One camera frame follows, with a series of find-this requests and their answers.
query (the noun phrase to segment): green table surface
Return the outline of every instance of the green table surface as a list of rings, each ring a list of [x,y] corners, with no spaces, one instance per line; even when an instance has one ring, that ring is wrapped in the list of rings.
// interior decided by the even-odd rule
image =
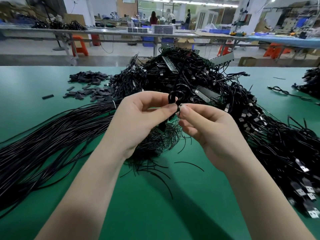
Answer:
[[[80,71],[100,71],[117,74],[124,67],[71,66],[0,66],[0,141],[20,133],[47,118],[89,103],[89,98],[63,99],[70,74]],[[278,119],[286,122],[291,115],[298,122],[306,118],[308,127],[320,135],[320,106],[297,97],[281,95],[267,89],[279,86],[293,94],[308,96],[291,88],[302,84],[306,68],[229,67],[227,73],[245,71],[251,76],[241,77],[258,104]],[[54,94],[42,100],[42,96]],[[186,146],[181,140],[158,159],[171,179],[166,186],[148,173],[134,176],[131,172],[119,178],[103,224],[100,239],[250,239],[241,211],[224,174],[212,166],[196,141]],[[74,170],[58,184],[31,193],[16,209],[0,219],[0,238],[33,239],[49,218],[75,175],[86,159],[81,159]],[[202,172],[194,163],[204,169]],[[124,165],[120,175],[128,172]],[[303,222],[320,239],[320,219],[306,218]]]

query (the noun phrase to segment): hand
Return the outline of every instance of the hand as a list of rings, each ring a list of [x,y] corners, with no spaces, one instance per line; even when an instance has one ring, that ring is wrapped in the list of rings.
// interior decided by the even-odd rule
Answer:
[[[106,145],[116,150],[123,160],[129,158],[152,128],[177,111],[175,103],[168,103],[168,94],[162,92],[143,91],[125,97],[102,141],[106,141]]]
[[[226,172],[234,163],[246,163],[254,155],[230,114],[212,106],[183,104],[179,125],[196,139],[206,156]]]

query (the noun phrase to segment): person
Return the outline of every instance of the person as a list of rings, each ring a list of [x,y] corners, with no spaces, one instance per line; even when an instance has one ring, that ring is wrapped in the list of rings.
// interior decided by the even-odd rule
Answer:
[[[98,239],[122,164],[152,128],[176,111],[175,103],[168,104],[167,93],[143,91],[124,98],[35,239]],[[226,175],[253,240],[315,240],[230,114],[208,105],[183,104],[178,117],[183,131]]]
[[[150,17],[150,24],[157,24],[158,18],[156,17],[156,12],[152,11],[151,17]]]
[[[168,22],[175,24],[176,23],[176,17],[173,13],[171,13],[170,8],[167,9],[167,14],[168,14]]]
[[[186,15],[186,22],[184,23],[185,29],[189,29],[190,19],[191,19],[190,9],[188,9],[188,14]]]

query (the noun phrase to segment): right hand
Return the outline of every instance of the right hand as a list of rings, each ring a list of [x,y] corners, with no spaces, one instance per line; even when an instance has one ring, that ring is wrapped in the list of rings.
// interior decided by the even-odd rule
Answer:
[[[200,143],[220,171],[256,160],[230,114],[208,105],[183,104],[177,116],[182,130]]]

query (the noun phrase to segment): factory floor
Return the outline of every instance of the factory floor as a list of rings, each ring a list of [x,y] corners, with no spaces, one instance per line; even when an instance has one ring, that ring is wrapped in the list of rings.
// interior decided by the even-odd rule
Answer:
[[[0,41],[0,66],[67,66],[69,65],[66,52],[53,51],[58,47],[56,41],[34,40],[4,40]],[[140,57],[153,55],[153,47],[144,47],[142,44],[129,46],[126,43],[102,43],[101,46],[88,47],[89,56],[79,54],[78,66],[107,66],[124,67],[132,56]],[[219,47],[195,46],[200,50],[199,55],[212,59],[218,54]],[[307,55],[297,57],[291,61],[292,54],[282,55],[278,62],[263,57],[265,50],[258,47],[236,48],[234,61],[230,66],[238,66],[241,57],[254,57],[258,67],[313,67],[318,56]]]

